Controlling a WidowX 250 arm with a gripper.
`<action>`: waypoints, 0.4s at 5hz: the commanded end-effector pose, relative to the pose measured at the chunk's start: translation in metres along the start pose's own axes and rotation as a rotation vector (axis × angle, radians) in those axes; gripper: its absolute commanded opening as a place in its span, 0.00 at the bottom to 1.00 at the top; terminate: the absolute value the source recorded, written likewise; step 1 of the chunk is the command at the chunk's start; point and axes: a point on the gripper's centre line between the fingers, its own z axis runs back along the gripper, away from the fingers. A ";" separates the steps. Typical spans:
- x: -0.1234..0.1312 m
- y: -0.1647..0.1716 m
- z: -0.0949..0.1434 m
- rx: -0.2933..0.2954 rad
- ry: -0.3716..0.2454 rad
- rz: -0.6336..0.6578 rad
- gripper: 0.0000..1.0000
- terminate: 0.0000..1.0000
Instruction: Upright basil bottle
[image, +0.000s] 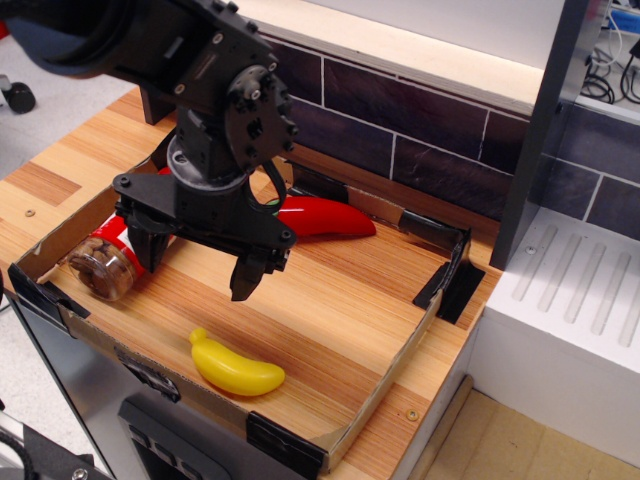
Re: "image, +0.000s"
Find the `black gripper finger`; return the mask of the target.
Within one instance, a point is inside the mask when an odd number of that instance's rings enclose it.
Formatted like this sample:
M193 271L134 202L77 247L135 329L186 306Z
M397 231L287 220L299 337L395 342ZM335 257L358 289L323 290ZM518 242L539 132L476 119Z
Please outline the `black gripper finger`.
M149 273L155 272L168 247L170 235L147 232L139 226L130 225L128 238L140 265Z
M259 257L239 257L230 280L231 300L247 300L258 287L264 271L264 262Z

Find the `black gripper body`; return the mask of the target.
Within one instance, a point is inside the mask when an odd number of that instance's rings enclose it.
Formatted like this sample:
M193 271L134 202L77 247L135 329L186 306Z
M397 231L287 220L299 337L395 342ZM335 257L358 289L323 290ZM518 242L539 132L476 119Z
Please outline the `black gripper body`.
M280 202L261 204L249 181L234 189L190 190L172 174L125 173L113 180L116 213L127 225L164 233L239 257L258 256L265 271L282 271L296 234L274 214Z

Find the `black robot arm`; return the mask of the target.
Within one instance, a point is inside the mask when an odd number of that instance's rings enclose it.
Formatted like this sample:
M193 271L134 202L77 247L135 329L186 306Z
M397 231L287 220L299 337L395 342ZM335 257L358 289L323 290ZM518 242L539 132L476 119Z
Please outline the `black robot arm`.
M223 1L5 1L1 18L27 56L57 75L106 74L177 112L168 173L114 179L117 214L142 266L154 270L171 236L234 255L230 289L247 299L283 270L295 234L259 203L249 178L263 168L279 195L274 158L298 129L256 24Z

